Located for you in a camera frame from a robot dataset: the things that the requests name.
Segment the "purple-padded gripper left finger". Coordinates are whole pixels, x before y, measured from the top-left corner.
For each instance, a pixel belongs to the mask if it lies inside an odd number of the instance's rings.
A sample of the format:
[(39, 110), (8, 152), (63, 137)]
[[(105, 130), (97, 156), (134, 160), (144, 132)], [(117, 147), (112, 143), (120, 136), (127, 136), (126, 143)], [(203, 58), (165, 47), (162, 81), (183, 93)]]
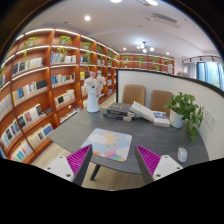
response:
[(57, 157), (45, 170), (81, 186), (92, 154), (92, 145), (87, 145), (67, 157)]

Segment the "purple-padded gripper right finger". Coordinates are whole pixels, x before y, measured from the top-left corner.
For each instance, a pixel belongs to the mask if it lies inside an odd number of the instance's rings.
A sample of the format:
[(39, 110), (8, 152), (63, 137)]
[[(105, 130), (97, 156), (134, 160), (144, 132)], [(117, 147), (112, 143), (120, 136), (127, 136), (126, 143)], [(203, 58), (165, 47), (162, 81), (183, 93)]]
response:
[(145, 184), (182, 169), (182, 166), (169, 155), (160, 156), (140, 145), (136, 146), (135, 155)]

